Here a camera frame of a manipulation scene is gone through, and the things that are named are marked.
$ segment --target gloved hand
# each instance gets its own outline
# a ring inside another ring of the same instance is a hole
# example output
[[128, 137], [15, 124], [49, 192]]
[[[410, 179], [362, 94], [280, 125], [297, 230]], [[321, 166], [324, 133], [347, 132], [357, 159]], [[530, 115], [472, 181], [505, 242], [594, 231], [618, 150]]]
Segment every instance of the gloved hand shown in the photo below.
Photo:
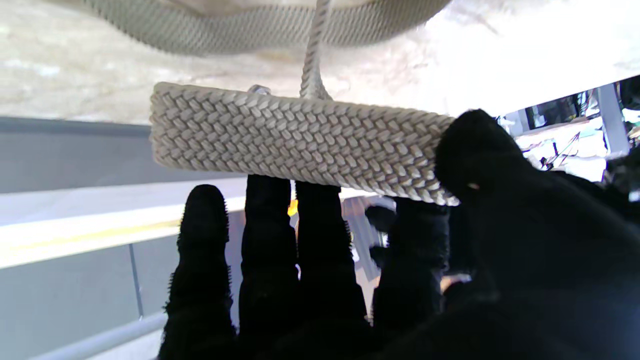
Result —
[[165, 306], [169, 319], [160, 360], [235, 356], [227, 242], [228, 218], [222, 194], [215, 186], [197, 186], [187, 198], [180, 224], [180, 261], [170, 280]]

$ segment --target white braided cord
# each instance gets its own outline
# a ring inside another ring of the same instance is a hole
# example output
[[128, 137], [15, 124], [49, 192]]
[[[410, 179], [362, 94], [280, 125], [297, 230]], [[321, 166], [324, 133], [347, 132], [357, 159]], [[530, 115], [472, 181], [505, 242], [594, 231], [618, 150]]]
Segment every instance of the white braided cord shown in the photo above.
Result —
[[292, 99], [160, 83], [155, 160], [167, 167], [260, 174], [437, 204], [440, 136], [454, 119], [418, 110]]
[[[87, 1], [97, 6], [93, 0]], [[106, 6], [97, 8], [107, 8], [109, 14], [113, 15], [114, 9], [124, 12], [130, 10], [131, 6], [124, 5], [128, 1], [135, 8], [141, 4], [147, 6], [154, 0], [127, 0], [124, 3], [120, 0], [104, 0], [100, 3]], [[396, 1], [398, 6], [390, 6]], [[398, 21], [399, 15], [402, 15], [399, 18], [404, 16], [403, 9], [406, 8], [403, 7], [407, 4], [416, 5], [413, 13], [419, 13], [425, 3], [437, 2], [379, 0], [364, 7], [352, 8], [351, 13], [336, 10], [330, 17], [331, 0], [317, 0], [315, 12], [302, 8], [295, 8], [286, 16], [276, 12], [278, 17], [270, 18], [268, 24], [260, 23], [265, 18], [254, 15], [273, 15], [274, 7], [258, 8], [235, 17], [235, 21], [248, 20], [243, 24], [245, 42], [238, 44], [233, 43], [235, 38], [232, 29], [211, 38], [206, 29], [193, 27], [189, 19], [181, 15], [185, 27], [177, 29], [179, 41], [147, 41], [149, 38], [143, 41], [175, 53], [234, 52], [254, 49], [258, 44], [256, 42], [260, 41], [261, 45], [270, 45], [265, 44], [264, 36], [256, 35], [256, 31], [273, 27], [275, 23], [296, 24], [305, 28], [303, 33], [310, 36], [300, 90], [302, 99], [272, 96], [268, 91], [258, 94], [157, 84], [152, 96], [150, 118], [154, 159], [173, 168], [260, 174], [456, 205], [457, 199], [440, 186], [434, 175], [434, 151], [442, 133], [454, 119], [411, 109], [334, 102], [322, 84], [319, 68], [320, 48], [327, 40], [334, 44], [378, 41], [386, 36], [384, 34], [395, 33], [399, 23], [407, 25], [412, 22], [411, 19]], [[122, 8], [113, 8], [114, 4]], [[162, 22], [172, 19], [164, 13], [167, 10], [158, 7], [151, 9], [156, 11], [150, 16], [157, 17], [158, 25], [147, 34], [156, 31], [165, 40], [174, 39], [172, 36], [175, 34], [167, 34], [167, 24]], [[374, 36], [363, 36], [366, 31], [352, 36], [354, 34], [349, 33], [342, 23], [345, 19], [357, 19], [363, 9], [374, 16], [356, 21], [357, 26], [371, 25], [374, 29], [368, 34]], [[310, 24], [307, 21], [309, 14], [315, 14], [310, 29], [306, 28]], [[393, 21], [386, 22], [385, 18], [378, 16], [380, 14], [390, 14]], [[134, 13], [133, 18], [130, 16], [125, 16], [128, 21], [141, 15]], [[175, 25], [172, 21], [169, 23], [169, 28]], [[124, 29], [132, 33], [127, 26]], [[282, 37], [283, 44], [291, 45], [298, 41], [297, 38], [287, 37], [287, 34], [292, 35], [290, 28], [285, 32], [275, 34], [276, 37]], [[199, 39], [195, 45], [191, 42], [194, 38]]]
[[[375, 0], [332, 11], [323, 43], [375, 44], [425, 23], [450, 0]], [[258, 49], [304, 47], [315, 9], [266, 5], [234, 15], [206, 17], [159, 0], [84, 0], [129, 36], [175, 54], [207, 56]]]

